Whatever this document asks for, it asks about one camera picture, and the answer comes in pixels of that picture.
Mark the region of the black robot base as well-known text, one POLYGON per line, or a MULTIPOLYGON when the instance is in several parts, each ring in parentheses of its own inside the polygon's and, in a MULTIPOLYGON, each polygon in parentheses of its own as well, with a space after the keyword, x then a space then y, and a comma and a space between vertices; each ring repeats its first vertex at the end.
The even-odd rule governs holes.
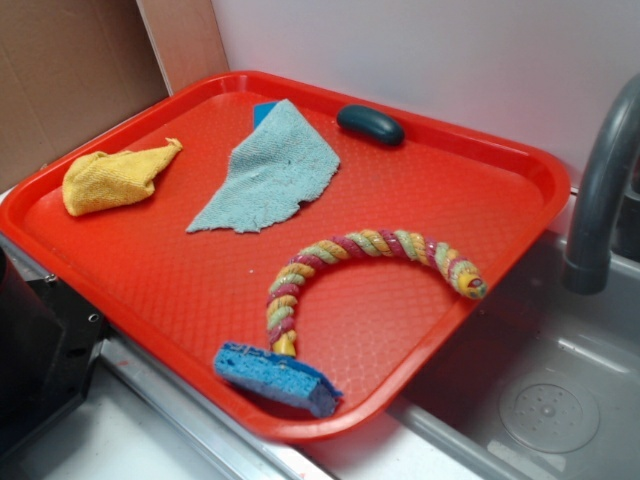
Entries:
POLYGON ((61 279, 24 279, 1 253, 1 459, 84 402, 102 312, 61 279))

